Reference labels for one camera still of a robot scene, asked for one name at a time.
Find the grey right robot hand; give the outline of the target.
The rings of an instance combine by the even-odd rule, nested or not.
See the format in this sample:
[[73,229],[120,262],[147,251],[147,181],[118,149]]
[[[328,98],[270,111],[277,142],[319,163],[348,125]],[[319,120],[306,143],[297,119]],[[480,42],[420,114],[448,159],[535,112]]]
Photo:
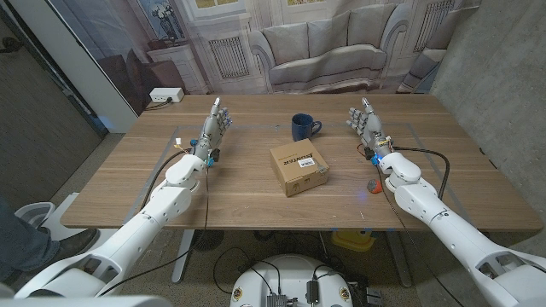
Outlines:
[[350,119],[346,123],[356,131],[363,146],[373,153],[371,159],[380,161],[393,151],[391,137],[383,130],[379,116],[366,97],[362,98],[362,104],[363,110],[349,109]]

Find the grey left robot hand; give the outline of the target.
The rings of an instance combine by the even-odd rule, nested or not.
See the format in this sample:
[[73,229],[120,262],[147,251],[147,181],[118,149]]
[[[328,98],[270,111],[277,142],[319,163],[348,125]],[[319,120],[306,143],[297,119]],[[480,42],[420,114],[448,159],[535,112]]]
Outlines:
[[229,110],[227,107],[221,106],[221,100],[218,96],[202,126],[193,155],[203,160],[207,159],[212,150],[219,149],[223,136],[231,124],[232,119],[229,116]]

